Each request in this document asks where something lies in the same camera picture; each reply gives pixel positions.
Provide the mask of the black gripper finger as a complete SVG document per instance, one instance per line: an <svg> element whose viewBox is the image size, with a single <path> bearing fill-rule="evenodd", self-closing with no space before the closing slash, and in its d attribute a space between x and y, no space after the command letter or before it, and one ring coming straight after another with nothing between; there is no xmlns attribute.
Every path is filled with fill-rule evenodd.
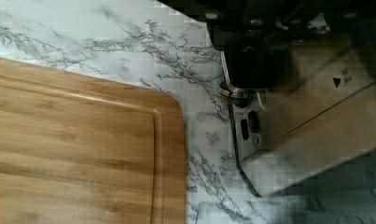
<svg viewBox="0 0 376 224"><path fill-rule="evenodd" d="M213 47L221 52L223 86L266 89L276 81L275 58L265 39L280 29L276 21L301 0L214 0L219 17L207 21Z"/></svg>

